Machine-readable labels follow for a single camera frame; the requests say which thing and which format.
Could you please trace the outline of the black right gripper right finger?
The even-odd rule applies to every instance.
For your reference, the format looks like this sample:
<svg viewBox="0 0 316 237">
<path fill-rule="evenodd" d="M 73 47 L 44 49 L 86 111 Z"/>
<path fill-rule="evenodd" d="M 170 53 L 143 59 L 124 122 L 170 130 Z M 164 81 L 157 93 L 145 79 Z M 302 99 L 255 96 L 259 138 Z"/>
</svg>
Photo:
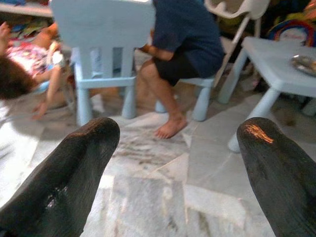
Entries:
<svg viewBox="0 0 316 237">
<path fill-rule="evenodd" d="M 277 237 L 316 235 L 316 163 L 277 125 L 254 117 L 237 142 L 255 197 Z"/>
</svg>

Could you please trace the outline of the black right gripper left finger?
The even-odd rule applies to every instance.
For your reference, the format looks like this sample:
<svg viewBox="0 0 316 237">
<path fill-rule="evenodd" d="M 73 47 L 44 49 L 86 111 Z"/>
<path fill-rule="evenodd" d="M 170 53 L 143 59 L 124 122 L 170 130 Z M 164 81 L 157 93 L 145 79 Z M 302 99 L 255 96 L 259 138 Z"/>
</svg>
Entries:
<svg viewBox="0 0 316 237">
<path fill-rule="evenodd" d="M 111 118 L 67 135 L 1 207 L 1 236 L 80 236 L 119 138 Z"/>
</svg>

